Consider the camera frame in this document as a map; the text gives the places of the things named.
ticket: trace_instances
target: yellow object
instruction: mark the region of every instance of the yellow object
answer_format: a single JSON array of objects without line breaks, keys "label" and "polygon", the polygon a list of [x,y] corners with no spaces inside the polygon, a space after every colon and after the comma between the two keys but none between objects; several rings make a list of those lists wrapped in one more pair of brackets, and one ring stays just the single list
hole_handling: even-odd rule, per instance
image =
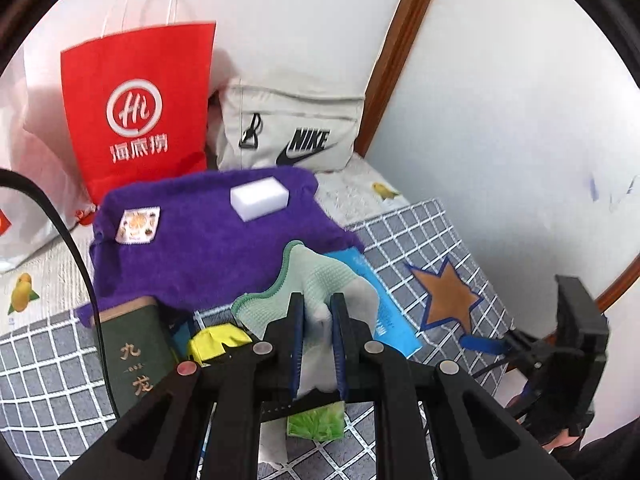
[{"label": "yellow object", "polygon": [[200,330],[189,339],[187,354],[189,359],[193,359],[202,366],[204,361],[225,353],[222,343],[228,347],[238,347],[250,342],[251,338],[245,332],[231,323],[225,323]]},{"label": "yellow object", "polygon": [[31,283],[18,281],[15,285],[14,291],[11,293],[11,305],[16,312],[22,312],[27,305],[31,297]]},{"label": "yellow object", "polygon": [[16,285],[18,285],[18,283],[20,282],[29,282],[31,283],[31,275],[27,274],[26,272],[20,275],[20,278],[18,278],[18,282],[16,283]]},{"label": "yellow object", "polygon": [[379,182],[374,182],[371,187],[373,188],[373,191],[380,195],[380,198],[382,200],[387,198],[393,200],[396,196],[400,196],[400,193],[398,193],[397,191],[392,191],[387,186],[385,186],[384,184],[380,184]]}]

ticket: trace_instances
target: white sponge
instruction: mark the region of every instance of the white sponge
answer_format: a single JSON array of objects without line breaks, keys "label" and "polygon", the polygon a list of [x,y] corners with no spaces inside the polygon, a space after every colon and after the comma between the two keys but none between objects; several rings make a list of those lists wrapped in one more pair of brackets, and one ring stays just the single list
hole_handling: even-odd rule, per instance
[{"label": "white sponge", "polygon": [[286,208],[289,190],[272,176],[231,188],[231,207],[248,222]]}]

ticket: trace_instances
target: person's hand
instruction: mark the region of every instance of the person's hand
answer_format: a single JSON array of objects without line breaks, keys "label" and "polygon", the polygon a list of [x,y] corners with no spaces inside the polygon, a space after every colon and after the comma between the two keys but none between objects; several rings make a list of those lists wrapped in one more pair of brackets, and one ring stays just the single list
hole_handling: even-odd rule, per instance
[{"label": "person's hand", "polygon": [[560,434],[555,437],[555,439],[542,447],[547,452],[551,453],[556,447],[570,446],[579,438],[579,436],[569,436],[569,430],[562,430]]}]

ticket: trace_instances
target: screw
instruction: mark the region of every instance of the screw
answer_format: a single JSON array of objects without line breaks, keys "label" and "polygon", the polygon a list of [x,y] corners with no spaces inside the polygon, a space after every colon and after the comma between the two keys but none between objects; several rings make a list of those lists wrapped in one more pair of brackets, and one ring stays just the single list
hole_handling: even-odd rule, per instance
[{"label": "screw", "polygon": [[270,354],[273,346],[268,341],[260,341],[254,345],[254,353],[258,355]]},{"label": "screw", "polygon": [[380,341],[367,341],[364,343],[364,349],[370,354],[379,354],[385,346]]},{"label": "screw", "polygon": [[197,370],[198,365],[193,361],[182,361],[176,368],[178,374],[182,376],[193,375]]},{"label": "screw", "polygon": [[458,366],[458,363],[447,360],[440,363],[440,370],[443,374],[455,375],[460,370],[460,367]]}]

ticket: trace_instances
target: small packet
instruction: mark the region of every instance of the small packet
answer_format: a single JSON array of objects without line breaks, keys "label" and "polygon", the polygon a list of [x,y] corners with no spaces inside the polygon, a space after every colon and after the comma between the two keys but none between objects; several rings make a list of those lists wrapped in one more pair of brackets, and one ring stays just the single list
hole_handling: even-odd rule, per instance
[{"label": "small packet", "polygon": [[159,207],[125,209],[116,234],[117,243],[148,244],[156,237],[159,219]]},{"label": "small packet", "polygon": [[344,402],[287,417],[287,435],[327,442],[344,436]]}]

